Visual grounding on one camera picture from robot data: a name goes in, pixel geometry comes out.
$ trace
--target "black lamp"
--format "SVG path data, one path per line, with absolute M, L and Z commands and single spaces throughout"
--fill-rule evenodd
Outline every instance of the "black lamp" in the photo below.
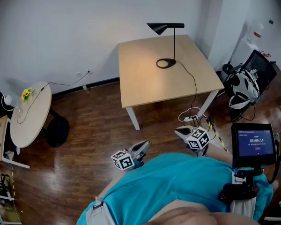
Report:
M 167 28 L 173 28 L 174 29 L 174 58 L 161 58 L 157 60 L 156 65 L 159 68 L 170 68 L 176 64 L 175 60 L 175 28 L 184 28 L 184 23 L 147 23 L 148 26 L 156 32 L 158 35 L 161 35 Z M 159 61 L 166 61 L 168 63 L 167 66 L 161 67 L 158 65 Z

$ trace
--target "black baseboard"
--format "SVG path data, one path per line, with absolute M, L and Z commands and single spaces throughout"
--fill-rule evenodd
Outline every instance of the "black baseboard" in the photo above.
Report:
M 111 79 L 107 79 L 107 80 L 103 80 L 103 81 L 99 81 L 99 82 L 93 82 L 93 83 L 86 84 L 86 87 L 93 88 L 93 87 L 97 87 L 97 86 L 101 86 L 101 85 L 105 85 L 105 84 L 109 84 L 109 83 L 114 83 L 114 82 L 118 82 L 118 81 L 120 81 L 120 78 L 115 77 L 115 78 L 111 78 Z M 54 93 L 54 94 L 52 94 L 52 98 L 57 98 L 57 97 L 69 94 L 71 92 L 77 92 L 80 90 L 83 90 L 82 86 L 79 86 L 77 88 L 71 88 L 71 89 L 68 89 L 68 90 L 65 90 L 62 92 Z

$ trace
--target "lamp shade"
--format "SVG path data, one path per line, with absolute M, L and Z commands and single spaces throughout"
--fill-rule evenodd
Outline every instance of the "lamp shade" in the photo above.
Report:
M 161 35 L 167 28 L 184 28 L 184 23 L 157 23 L 150 22 L 147 25 L 158 35 Z

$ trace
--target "dark brown floor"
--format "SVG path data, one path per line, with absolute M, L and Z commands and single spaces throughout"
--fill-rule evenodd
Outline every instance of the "dark brown floor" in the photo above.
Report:
M 198 95 L 193 106 L 201 106 L 206 97 Z M 93 88 L 90 95 L 80 91 L 54 99 L 52 108 L 68 119 L 70 135 L 56 149 L 39 136 L 21 150 L 18 161 L 31 166 L 30 170 L 14 167 L 16 205 L 22 211 L 23 224 L 75 224 L 118 172 L 110 155 L 135 142 L 151 141 L 146 160 L 163 152 L 187 152 L 174 135 L 174 129 L 182 125 L 177 117 L 189 108 L 192 100 L 193 97 L 186 97 L 137 107 L 135 113 L 141 130 L 136 131 L 126 110 L 121 108 L 119 83 Z M 215 127 L 231 152 L 227 96 L 216 99 L 206 113 L 213 115 Z M 250 118 L 253 113 L 251 108 L 244 116 Z M 256 105 L 253 122 L 271 123 L 281 138 L 280 73 Z M 268 177 L 272 172 L 272 168 L 266 170 Z

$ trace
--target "table top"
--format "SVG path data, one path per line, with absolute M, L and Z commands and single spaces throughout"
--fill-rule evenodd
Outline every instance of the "table top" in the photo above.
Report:
M 173 36 L 153 37 L 119 44 L 122 107 L 149 104 L 195 94 L 195 85 L 180 63 L 161 69 L 156 61 L 173 58 Z M 187 35 L 176 36 L 176 60 L 195 77 L 197 94 L 224 86 L 199 48 Z
M 3 158 L 5 133 L 7 128 L 7 116 L 0 118 L 0 161 Z
M 40 91 L 46 84 L 46 82 L 37 82 L 33 84 L 31 88 L 35 91 Z M 17 106 L 15 108 L 11 118 L 10 135 L 13 143 L 17 147 L 27 147 L 35 140 L 48 116 L 51 98 L 51 89 L 50 86 L 47 85 L 39 92 L 35 101 L 29 108 L 25 120 L 21 124 L 19 124 L 17 120 L 20 107 Z

